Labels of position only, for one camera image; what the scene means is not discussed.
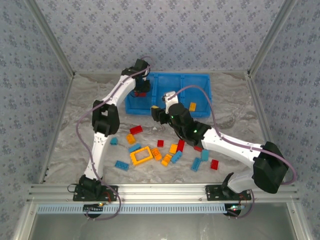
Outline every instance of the yellow lego frame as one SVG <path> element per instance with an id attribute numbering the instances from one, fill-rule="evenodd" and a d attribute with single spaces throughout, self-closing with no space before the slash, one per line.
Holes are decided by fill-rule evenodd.
<path id="1" fill-rule="evenodd" d="M 140 152 L 142 152 L 142 151 L 145 151 L 145 150 L 148 151 L 149 156 L 147 156 L 147 157 L 145 157 L 145 158 L 143 158 L 143 159 L 141 159 L 141 160 L 138 161 L 138 160 L 136 159 L 136 154 L 137 154 L 137 153 L 140 153 Z M 153 159 L 154 156 L 153 156 L 152 153 L 151 153 L 150 147 L 149 147 L 149 146 L 145 146 L 145 147 L 143 147 L 143 148 L 140 148 L 140 149 L 138 149 L 138 150 L 133 151 L 132 153 L 130 153 L 130 158 L 132 159 L 133 165 L 134 165 L 134 166 L 137 166 L 137 165 L 139 165 L 139 164 L 143 164 L 143 163 L 145 163 L 146 161 L 149 161 L 149 160 Z"/>

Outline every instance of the red lego brick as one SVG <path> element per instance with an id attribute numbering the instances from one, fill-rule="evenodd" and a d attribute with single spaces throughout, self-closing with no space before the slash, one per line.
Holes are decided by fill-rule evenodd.
<path id="1" fill-rule="evenodd" d="M 200 152 L 200 153 L 202 152 L 202 148 L 201 147 L 194 146 L 193 149 L 198 151 L 198 152 Z"/>
<path id="2" fill-rule="evenodd" d="M 135 92 L 134 96 L 135 97 L 145 97 L 145 96 L 147 96 L 147 93 L 146 92 Z"/>
<path id="3" fill-rule="evenodd" d="M 176 151 L 180 151 L 180 152 L 183 152 L 184 151 L 184 147 L 185 147 L 185 141 L 183 140 L 179 140 L 178 142 L 178 147 L 176 148 Z"/>
<path id="4" fill-rule="evenodd" d="M 133 128 L 130 128 L 130 133 L 132 135 L 135 135 L 135 134 L 138 134 L 138 133 L 141 133 L 143 130 L 142 130 L 142 127 L 139 125 L 139 126 L 135 126 Z"/>
<path id="5" fill-rule="evenodd" d="M 157 144 L 158 148 L 163 148 L 164 147 L 164 142 L 165 141 L 163 141 L 163 140 L 158 140 L 158 144 Z"/>
<path id="6" fill-rule="evenodd" d="M 218 170 L 218 164 L 219 164 L 219 161 L 212 159 L 211 168 L 214 170 Z"/>

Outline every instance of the floor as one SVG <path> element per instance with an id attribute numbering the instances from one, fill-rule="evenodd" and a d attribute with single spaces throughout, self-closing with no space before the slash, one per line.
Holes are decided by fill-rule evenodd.
<path id="1" fill-rule="evenodd" d="M 62 126 L 53 154 L 50 157 L 49 170 L 45 183 L 77 183 L 87 167 L 89 155 L 77 138 L 75 126 L 80 116 L 88 111 L 95 100 L 104 98 L 118 82 L 119 75 L 82 74 L 76 75 L 66 103 Z M 257 114 L 253 106 L 245 75 L 239 73 L 210 73 L 211 93 L 215 115 L 220 130 L 230 136 L 263 144 L 263 135 Z M 138 143 L 154 148 L 157 140 L 164 140 L 164 147 L 159 148 L 162 156 L 167 154 L 170 145 L 178 142 L 172 128 L 160 125 L 151 116 L 128 115 L 125 104 L 119 108 L 120 127 L 116 133 L 117 146 L 109 146 L 104 162 L 104 179 L 108 183 L 203 183 L 221 182 L 231 172 L 241 172 L 246 168 L 242 163 L 220 153 L 211 151 L 209 161 L 202 162 L 198 172 L 190 167 L 200 153 L 191 146 L 185 146 L 182 158 L 167 167 L 159 161 L 150 160 L 139 166 L 133 166 L 126 140 L 129 129 L 141 125 L 143 132 L 136 135 Z M 212 118 L 200 118 L 199 121 L 213 124 Z M 91 116 L 84 120 L 80 132 L 89 146 L 93 144 Z M 218 170 L 210 168 L 211 159 L 219 161 Z M 128 171 L 115 168 L 117 160 L 130 164 Z"/>

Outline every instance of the patterned wallpaper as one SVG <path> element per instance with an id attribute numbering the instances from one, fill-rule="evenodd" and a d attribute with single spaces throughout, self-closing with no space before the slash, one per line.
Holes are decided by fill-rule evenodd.
<path id="1" fill-rule="evenodd" d="M 74 71 L 245 70 L 283 0 L 37 0 Z"/>
<path id="2" fill-rule="evenodd" d="M 299 1 L 254 77 L 272 135 L 298 173 L 320 239 L 320 2 Z"/>
<path id="3" fill-rule="evenodd" d="M 0 239 L 9 240 L 69 80 L 23 0 L 1 0 L 0 9 Z"/>

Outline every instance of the robotic arm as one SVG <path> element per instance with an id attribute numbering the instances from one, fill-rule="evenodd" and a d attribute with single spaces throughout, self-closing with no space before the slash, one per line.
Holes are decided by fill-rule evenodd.
<path id="1" fill-rule="evenodd" d="M 146 93 L 150 91 L 150 82 L 146 79 L 149 74 L 149 64 L 138 59 L 133 67 L 122 71 L 119 82 L 103 100 L 96 100 L 93 103 L 95 108 L 92 112 L 92 126 L 94 130 L 94 140 L 92 156 L 94 168 L 97 175 L 103 177 L 103 159 L 107 153 L 110 141 L 120 125 L 118 106 L 125 97 L 133 90 L 136 93 Z M 241 173 L 230 173 L 223 181 L 222 190 L 226 196 L 234 193 L 241 193 L 244 190 L 259 187 L 268 193 L 275 194 L 282 183 L 288 167 L 277 158 L 268 154 L 252 151 L 242 147 L 234 146 L 222 140 L 216 130 L 210 125 L 195 121 L 188 109 L 178 102 L 178 97 L 174 91 L 167 92 L 163 96 L 165 109 L 157 106 L 151 108 L 153 119 L 161 124 L 169 124 L 177 134 L 191 146 L 198 146 L 202 149 L 216 151 L 225 154 L 235 160 L 242 162 L 249 167 L 249 170 Z M 278 147 L 266 142 L 265 145 L 245 142 L 237 138 L 222 134 L 226 139 L 241 145 L 248 145 L 251 148 L 259 148 L 282 156 Z M 79 187 L 89 192 L 95 199 L 101 194 L 101 183 L 93 171 L 93 165 L 89 161 L 84 175 L 79 180 Z"/>

